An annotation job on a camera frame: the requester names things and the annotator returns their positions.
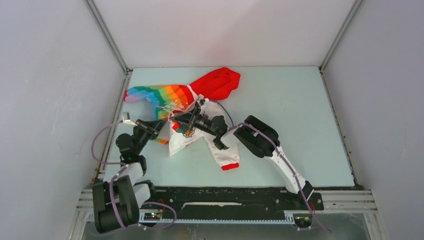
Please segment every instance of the white wall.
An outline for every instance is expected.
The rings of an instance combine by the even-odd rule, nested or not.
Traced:
[[[134,67],[319,66],[355,0],[95,0]]]
[[[422,239],[424,1],[364,1],[325,76],[389,238]]]
[[[2,0],[0,33],[0,239],[64,239],[123,74],[83,0]]]

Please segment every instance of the white garment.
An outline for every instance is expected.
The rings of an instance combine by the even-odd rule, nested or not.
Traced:
[[[204,109],[202,112],[204,117],[212,119],[215,116],[225,116],[222,108],[215,102],[205,102]],[[223,169],[230,170],[239,167],[240,155],[237,144],[227,146],[226,150],[219,150],[213,140],[215,136],[201,131],[199,129],[193,129],[191,132],[183,133],[177,132],[173,129],[174,122],[170,124],[170,135],[169,135],[169,155],[172,156],[178,153],[180,150],[185,148],[187,145],[201,139],[202,137],[206,140],[209,145],[209,150],[212,153],[215,162]]]

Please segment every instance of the red cuff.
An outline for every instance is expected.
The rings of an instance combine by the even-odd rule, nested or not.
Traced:
[[[226,170],[230,170],[230,169],[236,169],[238,167],[239,167],[239,163],[236,162],[236,163],[231,163],[231,164],[222,166],[221,168],[222,168],[222,170],[226,171]]]

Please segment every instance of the white table surface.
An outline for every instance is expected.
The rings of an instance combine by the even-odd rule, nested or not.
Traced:
[[[136,68],[129,88],[190,84],[217,67]],[[238,89],[221,101],[236,124],[253,115],[274,128],[288,159],[314,187],[353,186],[353,178],[317,67],[231,67],[241,74]],[[123,104],[133,121],[151,120],[147,101]],[[115,139],[132,128],[120,124],[113,139],[109,162],[118,162]],[[271,163],[257,158],[242,144],[240,167],[223,171],[215,163],[204,139],[172,157],[168,146],[150,141],[141,152],[147,161],[144,179],[156,186],[277,187],[285,183]],[[106,168],[105,180],[119,170]]]

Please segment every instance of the rainbow striped fabric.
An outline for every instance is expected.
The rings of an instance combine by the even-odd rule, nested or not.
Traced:
[[[135,86],[125,91],[125,102],[152,103],[153,119],[167,118],[174,109],[186,109],[197,96],[187,85]]]

